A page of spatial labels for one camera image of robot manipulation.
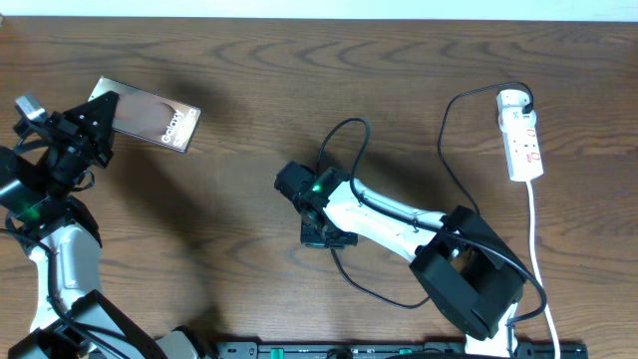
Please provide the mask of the Galaxy smartphone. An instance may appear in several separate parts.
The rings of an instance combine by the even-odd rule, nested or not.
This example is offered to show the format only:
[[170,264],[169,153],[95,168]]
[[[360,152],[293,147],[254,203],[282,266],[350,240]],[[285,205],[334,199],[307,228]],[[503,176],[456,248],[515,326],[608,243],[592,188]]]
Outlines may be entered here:
[[115,131],[186,153],[201,109],[140,88],[101,77],[89,100],[107,92],[119,95],[113,121]]

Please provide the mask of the white power strip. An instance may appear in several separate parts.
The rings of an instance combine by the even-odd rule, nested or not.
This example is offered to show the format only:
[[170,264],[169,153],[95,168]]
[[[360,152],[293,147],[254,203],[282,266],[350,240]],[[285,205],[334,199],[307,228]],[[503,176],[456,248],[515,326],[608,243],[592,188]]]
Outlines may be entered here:
[[496,104],[509,179],[526,182],[539,178],[543,164],[535,128],[537,115],[525,108],[531,104],[530,95],[521,90],[502,90]]

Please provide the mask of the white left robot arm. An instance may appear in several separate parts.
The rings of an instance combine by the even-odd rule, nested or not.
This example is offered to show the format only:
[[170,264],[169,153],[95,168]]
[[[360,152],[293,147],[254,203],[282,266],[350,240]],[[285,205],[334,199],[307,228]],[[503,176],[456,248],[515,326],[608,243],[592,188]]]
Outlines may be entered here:
[[119,96],[106,92],[63,113],[32,96],[17,99],[19,142],[1,150],[2,233],[15,238],[38,271],[29,334],[11,358],[205,358],[189,330],[151,338],[102,292],[99,226],[75,195],[105,168]]

